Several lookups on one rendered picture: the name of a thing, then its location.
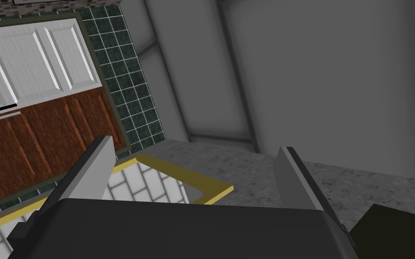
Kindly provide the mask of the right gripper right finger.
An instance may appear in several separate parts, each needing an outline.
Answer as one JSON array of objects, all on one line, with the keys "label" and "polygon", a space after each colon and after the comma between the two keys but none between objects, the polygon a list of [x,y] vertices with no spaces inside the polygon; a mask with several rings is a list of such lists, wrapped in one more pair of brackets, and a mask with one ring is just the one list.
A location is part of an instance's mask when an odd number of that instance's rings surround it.
[{"label": "right gripper right finger", "polygon": [[321,210],[339,219],[294,148],[281,146],[274,162],[275,183],[284,208]]}]

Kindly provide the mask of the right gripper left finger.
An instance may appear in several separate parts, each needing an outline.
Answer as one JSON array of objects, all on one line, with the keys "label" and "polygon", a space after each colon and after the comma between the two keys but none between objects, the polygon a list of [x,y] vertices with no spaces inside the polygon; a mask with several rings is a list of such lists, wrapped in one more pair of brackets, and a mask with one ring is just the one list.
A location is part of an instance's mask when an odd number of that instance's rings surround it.
[{"label": "right gripper left finger", "polygon": [[112,136],[97,136],[52,191],[36,215],[45,213],[62,199],[102,199],[115,162]]}]

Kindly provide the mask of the brown wooden cupboard door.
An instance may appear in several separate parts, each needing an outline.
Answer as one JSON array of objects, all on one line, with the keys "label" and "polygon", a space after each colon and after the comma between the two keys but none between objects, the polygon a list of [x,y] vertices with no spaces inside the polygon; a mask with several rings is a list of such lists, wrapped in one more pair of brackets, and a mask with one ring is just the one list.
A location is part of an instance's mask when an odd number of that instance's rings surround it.
[{"label": "brown wooden cupboard door", "polygon": [[127,147],[103,88],[18,111],[0,120],[0,199],[68,171],[99,135]]}]

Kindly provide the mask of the black block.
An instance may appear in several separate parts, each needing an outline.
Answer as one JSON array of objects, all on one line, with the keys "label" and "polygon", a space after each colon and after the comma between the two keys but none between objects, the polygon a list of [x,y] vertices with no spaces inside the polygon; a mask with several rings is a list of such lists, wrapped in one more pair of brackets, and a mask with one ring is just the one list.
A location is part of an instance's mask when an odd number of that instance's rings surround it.
[{"label": "black block", "polygon": [[349,232],[359,259],[415,259],[415,214],[373,204]]}]

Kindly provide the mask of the white panelled cupboard door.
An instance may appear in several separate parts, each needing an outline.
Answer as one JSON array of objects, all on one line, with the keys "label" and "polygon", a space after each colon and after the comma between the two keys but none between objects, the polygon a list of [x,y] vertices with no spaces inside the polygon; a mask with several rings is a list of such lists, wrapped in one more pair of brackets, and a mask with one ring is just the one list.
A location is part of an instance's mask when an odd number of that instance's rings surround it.
[{"label": "white panelled cupboard door", "polygon": [[0,113],[102,85],[77,18],[0,27]]}]

